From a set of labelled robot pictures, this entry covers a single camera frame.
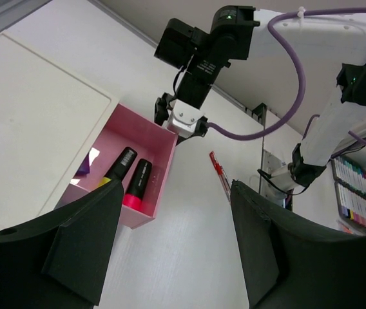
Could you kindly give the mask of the pink drawer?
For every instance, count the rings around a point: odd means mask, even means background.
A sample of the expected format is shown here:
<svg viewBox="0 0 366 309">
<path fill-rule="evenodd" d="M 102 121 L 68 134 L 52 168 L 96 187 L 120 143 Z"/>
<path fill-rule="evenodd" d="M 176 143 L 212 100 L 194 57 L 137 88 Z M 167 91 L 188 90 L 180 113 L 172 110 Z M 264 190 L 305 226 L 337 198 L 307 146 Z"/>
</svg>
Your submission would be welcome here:
<svg viewBox="0 0 366 309">
<path fill-rule="evenodd" d="M 156 218 L 176 143 L 176 134 L 119 104 L 80 166 L 85 174 L 70 180 L 58 204 L 69 204 L 102 185 L 109 168 L 130 148 L 137 157 L 122 179 L 119 224 L 136 229 L 149 223 Z"/>
</svg>

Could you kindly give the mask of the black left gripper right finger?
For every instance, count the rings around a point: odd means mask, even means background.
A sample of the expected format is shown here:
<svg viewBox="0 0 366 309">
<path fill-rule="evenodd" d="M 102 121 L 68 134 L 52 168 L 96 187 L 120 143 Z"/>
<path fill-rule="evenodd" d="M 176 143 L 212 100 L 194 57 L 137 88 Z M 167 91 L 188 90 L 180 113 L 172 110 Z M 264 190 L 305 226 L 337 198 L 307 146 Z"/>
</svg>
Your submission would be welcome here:
<svg viewBox="0 0 366 309">
<path fill-rule="evenodd" d="M 366 236 L 307 220 L 240 181 L 231 212 L 251 308 L 366 308 Z"/>
</svg>

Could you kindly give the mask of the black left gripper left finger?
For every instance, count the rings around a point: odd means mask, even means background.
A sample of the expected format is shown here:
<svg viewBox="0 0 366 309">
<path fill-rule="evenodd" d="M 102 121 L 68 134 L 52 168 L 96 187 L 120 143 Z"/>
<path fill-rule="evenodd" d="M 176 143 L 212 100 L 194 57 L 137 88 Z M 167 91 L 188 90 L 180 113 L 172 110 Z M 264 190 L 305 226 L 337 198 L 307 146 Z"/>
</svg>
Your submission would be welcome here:
<svg viewBox="0 0 366 309">
<path fill-rule="evenodd" d="M 0 231 L 0 308 L 99 305 L 124 189 L 111 180 L 82 198 Z"/>
</svg>

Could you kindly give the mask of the purple highlighter marker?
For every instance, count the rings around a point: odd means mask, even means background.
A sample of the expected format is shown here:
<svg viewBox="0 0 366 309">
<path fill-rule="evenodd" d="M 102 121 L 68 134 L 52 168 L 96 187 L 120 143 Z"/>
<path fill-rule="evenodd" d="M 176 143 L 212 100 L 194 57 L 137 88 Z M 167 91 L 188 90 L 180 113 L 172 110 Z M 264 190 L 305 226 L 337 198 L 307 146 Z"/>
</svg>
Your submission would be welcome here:
<svg viewBox="0 0 366 309">
<path fill-rule="evenodd" d="M 75 173 L 76 177 L 86 176 L 90 173 L 90 156 L 86 155 L 82 163 L 80 164 L 78 170 Z"/>
</svg>

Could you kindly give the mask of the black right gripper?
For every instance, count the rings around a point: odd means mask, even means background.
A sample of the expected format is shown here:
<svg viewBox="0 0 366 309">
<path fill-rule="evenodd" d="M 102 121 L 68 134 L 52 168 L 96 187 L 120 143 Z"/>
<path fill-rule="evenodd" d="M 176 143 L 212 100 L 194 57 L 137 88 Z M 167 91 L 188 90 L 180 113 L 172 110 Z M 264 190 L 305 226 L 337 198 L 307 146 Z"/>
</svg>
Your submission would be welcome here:
<svg viewBox="0 0 366 309">
<path fill-rule="evenodd" d="M 154 56 L 178 69 L 173 93 L 164 93 L 155 103 L 155 123 L 166 124 L 176 100 L 201 110 L 222 68 L 231 60 L 247 60 L 255 20 L 253 6 L 224 6 L 213 17 L 209 33 L 172 18 L 162 34 Z M 192 136 L 207 133 L 207 118 L 198 122 Z"/>
</svg>

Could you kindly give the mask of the yellow highlighter marker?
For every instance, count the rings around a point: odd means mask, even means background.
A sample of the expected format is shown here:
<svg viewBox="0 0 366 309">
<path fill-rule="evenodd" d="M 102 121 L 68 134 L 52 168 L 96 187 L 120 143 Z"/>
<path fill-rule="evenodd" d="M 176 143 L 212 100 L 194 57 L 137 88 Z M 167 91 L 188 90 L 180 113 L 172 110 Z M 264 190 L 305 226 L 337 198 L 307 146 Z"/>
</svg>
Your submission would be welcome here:
<svg viewBox="0 0 366 309">
<path fill-rule="evenodd" d="M 131 166 L 134 163 L 136 157 L 137 157 L 136 150 L 132 149 L 131 147 L 125 147 L 121 152 L 121 154 L 111 165 L 111 167 L 108 169 L 106 174 L 103 176 L 98 187 L 105 185 L 114 178 L 123 181 L 128 171 L 131 169 Z"/>
</svg>

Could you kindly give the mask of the pink highlighter marker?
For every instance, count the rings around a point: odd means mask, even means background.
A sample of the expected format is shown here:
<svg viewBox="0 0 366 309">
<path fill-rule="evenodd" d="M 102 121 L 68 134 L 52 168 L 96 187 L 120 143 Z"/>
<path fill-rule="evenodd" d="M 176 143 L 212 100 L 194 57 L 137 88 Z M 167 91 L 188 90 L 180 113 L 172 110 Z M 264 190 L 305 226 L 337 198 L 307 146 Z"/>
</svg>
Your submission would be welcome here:
<svg viewBox="0 0 366 309">
<path fill-rule="evenodd" d="M 141 158 L 133 172 L 123 198 L 123 204 L 136 211 L 141 210 L 142 200 L 152 169 L 152 163 Z"/>
</svg>

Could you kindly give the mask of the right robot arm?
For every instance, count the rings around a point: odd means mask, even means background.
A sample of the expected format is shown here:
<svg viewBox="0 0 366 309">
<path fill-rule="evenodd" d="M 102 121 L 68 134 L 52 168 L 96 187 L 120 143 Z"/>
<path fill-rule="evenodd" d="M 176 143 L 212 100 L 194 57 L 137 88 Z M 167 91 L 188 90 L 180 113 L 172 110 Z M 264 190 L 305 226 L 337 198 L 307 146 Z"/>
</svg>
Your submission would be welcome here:
<svg viewBox="0 0 366 309">
<path fill-rule="evenodd" d="M 201 107 L 221 69 L 230 67 L 233 60 L 261 57 L 280 48 L 290 56 L 298 79 L 290 110 L 277 123 L 249 135 L 231 133 L 208 121 Z M 265 137 L 287 123 L 303 102 L 302 53 L 340 59 L 342 68 L 318 123 L 295 147 L 291 162 L 268 175 L 267 181 L 282 193 L 308 187 L 323 173 L 351 127 L 366 115 L 366 7 L 280 13 L 224 6 L 215 13 L 210 32 L 179 19 L 169 20 L 155 56 L 178 73 L 173 93 L 155 103 L 155 122 L 166 124 L 183 139 L 204 136 L 209 129 L 238 141 Z"/>
</svg>

